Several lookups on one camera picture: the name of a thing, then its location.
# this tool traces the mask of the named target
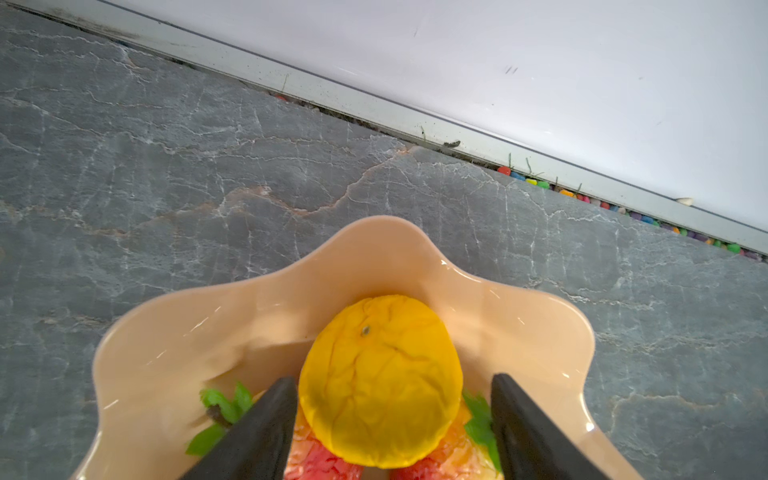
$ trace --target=artificial leaf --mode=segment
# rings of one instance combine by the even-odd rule
[[[216,389],[205,389],[200,391],[200,400],[203,402],[205,408],[211,406],[219,406],[221,415],[229,422],[234,424],[240,419],[240,413],[237,411],[237,407],[232,404],[222,392]]]
[[[252,395],[248,389],[245,388],[245,385],[240,382],[235,385],[234,404],[240,411],[240,416],[243,416],[243,414],[253,405]]]
[[[226,434],[227,429],[214,423],[194,436],[192,442],[187,447],[187,455],[198,455],[201,457],[207,454]]]
[[[496,470],[500,472],[502,470],[502,462],[498,456],[496,436],[491,428],[491,406],[481,394],[471,396],[464,391],[462,395],[464,403],[472,414],[472,419],[464,424],[464,430],[474,443],[488,449],[488,457],[490,457]]]

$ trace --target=fake fruit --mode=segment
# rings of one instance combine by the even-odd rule
[[[458,355],[436,313],[403,295],[346,307],[307,355],[299,402],[317,439],[349,463],[413,465],[456,418]]]
[[[299,407],[284,480],[359,480],[362,467],[344,462],[312,433]]]
[[[389,480],[501,480],[498,451],[490,426],[490,408],[481,396],[465,394],[456,419],[432,453],[407,468],[393,470]]]

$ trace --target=peach-colored bowl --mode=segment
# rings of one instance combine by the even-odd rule
[[[432,307],[451,334],[465,386],[489,395],[507,372],[608,476],[640,478],[594,424],[584,380],[594,334],[584,314],[547,293],[469,275],[415,225],[370,217],[269,275],[171,293],[116,322],[94,359],[99,427],[71,478],[172,480],[196,459],[206,423],[198,392],[253,392],[296,376],[313,339],[344,306],[402,293]]]

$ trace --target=white wall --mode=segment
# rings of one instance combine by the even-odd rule
[[[117,3],[768,230],[763,0]]]

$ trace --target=gray marble countertop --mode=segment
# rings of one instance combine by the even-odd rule
[[[0,4],[0,478],[64,478],[133,306],[373,214],[594,326],[585,395],[648,479],[768,475],[768,266]]]

